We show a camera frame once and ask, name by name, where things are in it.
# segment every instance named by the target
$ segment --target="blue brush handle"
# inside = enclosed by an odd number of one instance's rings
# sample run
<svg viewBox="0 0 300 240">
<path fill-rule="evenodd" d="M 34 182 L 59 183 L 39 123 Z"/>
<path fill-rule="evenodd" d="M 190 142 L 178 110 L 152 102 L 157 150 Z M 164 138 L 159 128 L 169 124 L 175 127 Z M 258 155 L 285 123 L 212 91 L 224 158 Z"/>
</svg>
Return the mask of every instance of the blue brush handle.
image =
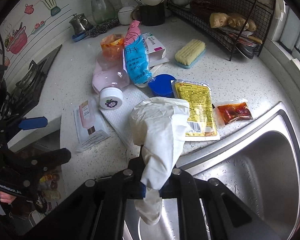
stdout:
<svg viewBox="0 0 300 240">
<path fill-rule="evenodd" d="M 191 62 L 191 64 L 190 64 L 189 66 L 188 66 L 188 65 L 183 65 L 181 62 L 178 62 L 178 61 L 175 61 L 175 63 L 176 63 L 179 67 L 182 67 L 182 68 L 185 68 L 185 69 L 189 69 L 189 68 L 191 68 L 195 63 L 198 62 L 199 58 L 202 57 L 202 56 L 206 53 L 206 51 L 207 51 L 207 47 L 203 50 L 203 52 L 201 52 L 201 53 L 199 54 L 198 57 L 196 57 L 196 59 L 195 59 L 193 62 Z"/>
<path fill-rule="evenodd" d="M 47 124 L 48 124 L 47 118 L 42 116 L 42 117 L 23 119 L 19 123 L 18 127 L 22 130 L 30 130 L 30 129 L 46 127 Z"/>
</svg>

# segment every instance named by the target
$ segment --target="white jar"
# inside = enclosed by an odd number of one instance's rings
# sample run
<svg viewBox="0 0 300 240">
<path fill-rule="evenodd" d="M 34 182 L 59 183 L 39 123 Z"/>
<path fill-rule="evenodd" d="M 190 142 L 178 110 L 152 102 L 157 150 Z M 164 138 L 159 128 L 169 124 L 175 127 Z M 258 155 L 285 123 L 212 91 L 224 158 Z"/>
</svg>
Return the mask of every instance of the white jar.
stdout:
<svg viewBox="0 0 300 240">
<path fill-rule="evenodd" d="M 133 21 L 131 13 L 134 9 L 135 8 L 133 6 L 125 6 L 120 9 L 118 12 L 118 18 L 122 25 L 129 25 Z"/>
</svg>

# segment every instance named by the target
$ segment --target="grape logo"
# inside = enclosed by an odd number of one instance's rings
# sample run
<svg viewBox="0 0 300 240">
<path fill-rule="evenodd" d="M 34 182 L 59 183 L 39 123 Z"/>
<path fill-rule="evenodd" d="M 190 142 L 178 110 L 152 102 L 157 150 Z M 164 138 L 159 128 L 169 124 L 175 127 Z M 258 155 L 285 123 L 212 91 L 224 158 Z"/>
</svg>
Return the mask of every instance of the grape logo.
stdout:
<svg viewBox="0 0 300 240">
<path fill-rule="evenodd" d="M 112 99 L 109 99 L 109 100 L 106 101 L 106 106 L 109 107 L 109 108 L 113 108 L 117 104 L 118 104 L 118 101 L 115 101 L 115 100 L 112 100 Z"/>
</svg>

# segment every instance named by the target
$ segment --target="blue container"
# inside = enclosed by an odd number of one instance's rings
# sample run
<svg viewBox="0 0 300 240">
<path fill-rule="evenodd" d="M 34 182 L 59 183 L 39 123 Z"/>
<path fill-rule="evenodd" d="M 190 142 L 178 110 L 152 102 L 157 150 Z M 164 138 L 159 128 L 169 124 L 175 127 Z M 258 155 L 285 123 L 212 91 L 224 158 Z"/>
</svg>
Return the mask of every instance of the blue container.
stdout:
<svg viewBox="0 0 300 240">
<path fill-rule="evenodd" d="M 175 77 L 169 74 L 160 74 L 154 77 L 154 79 L 148 83 L 148 86 L 156 97 L 173 98 L 171 86 L 171 81 L 173 80 L 175 80 Z"/>
</svg>

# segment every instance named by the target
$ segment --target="finger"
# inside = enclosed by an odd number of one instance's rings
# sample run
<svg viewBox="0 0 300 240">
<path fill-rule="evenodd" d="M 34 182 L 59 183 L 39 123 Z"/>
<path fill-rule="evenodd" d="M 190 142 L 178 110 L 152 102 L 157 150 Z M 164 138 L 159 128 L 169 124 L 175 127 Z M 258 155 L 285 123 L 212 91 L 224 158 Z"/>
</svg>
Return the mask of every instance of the finger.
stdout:
<svg viewBox="0 0 300 240">
<path fill-rule="evenodd" d="M 7 194 L 5 192 L 0 191 L 0 198 L 2 198 L 2 199 L 15 199 L 16 197 L 14 197 L 10 194 Z"/>
<path fill-rule="evenodd" d="M 12 203 L 14 201 L 14 199 L 0 199 L 0 202 L 2 202 L 2 203 Z"/>
</svg>

